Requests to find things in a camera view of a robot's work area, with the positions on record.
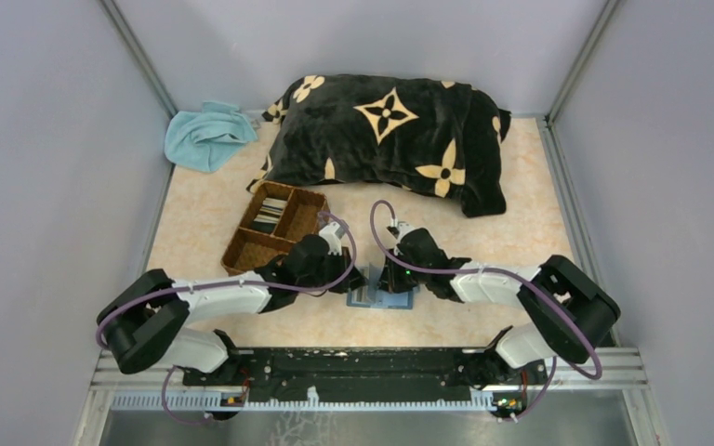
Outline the woven brown divided basket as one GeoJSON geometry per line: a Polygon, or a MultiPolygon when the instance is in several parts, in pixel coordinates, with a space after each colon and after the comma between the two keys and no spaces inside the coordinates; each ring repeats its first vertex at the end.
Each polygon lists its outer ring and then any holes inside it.
{"type": "Polygon", "coordinates": [[[221,256],[220,265],[232,276],[287,254],[294,243],[319,230],[319,213],[328,209],[327,198],[320,192],[271,181],[260,182],[221,256]],[[280,222],[271,234],[249,228],[267,197],[288,201],[280,222]]]}

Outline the teal leather card holder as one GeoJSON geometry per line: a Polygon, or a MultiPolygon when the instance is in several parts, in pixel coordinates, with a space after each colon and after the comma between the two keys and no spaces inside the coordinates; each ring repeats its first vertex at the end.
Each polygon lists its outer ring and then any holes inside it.
{"type": "Polygon", "coordinates": [[[406,293],[382,291],[378,288],[379,268],[374,265],[363,266],[360,267],[360,272],[367,279],[367,285],[347,293],[348,307],[403,310],[413,308],[414,298],[419,292],[418,287],[406,293]]]}

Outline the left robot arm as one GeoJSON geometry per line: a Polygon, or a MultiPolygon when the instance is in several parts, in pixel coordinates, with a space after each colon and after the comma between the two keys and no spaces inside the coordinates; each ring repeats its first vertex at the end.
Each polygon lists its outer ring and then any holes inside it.
{"type": "Polygon", "coordinates": [[[193,323],[264,314],[292,305],[300,294],[346,294],[365,283],[337,238],[307,235],[288,253],[225,280],[175,281],[152,269],[100,312],[95,338],[122,374],[166,365],[228,385],[242,371],[239,348],[224,331],[204,332],[193,323]]]}

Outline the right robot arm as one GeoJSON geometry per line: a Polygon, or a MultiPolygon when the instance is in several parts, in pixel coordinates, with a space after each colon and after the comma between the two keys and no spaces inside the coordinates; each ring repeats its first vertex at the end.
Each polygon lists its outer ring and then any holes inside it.
{"type": "Polygon", "coordinates": [[[616,302],[565,256],[550,256],[538,266],[500,268],[447,255],[424,228],[399,222],[387,231],[396,244],[386,253],[380,289],[401,293],[423,286],[442,300],[526,312],[529,323],[508,329],[489,347],[486,370],[498,383],[553,356],[572,364],[590,361],[621,316],[616,302]]]}

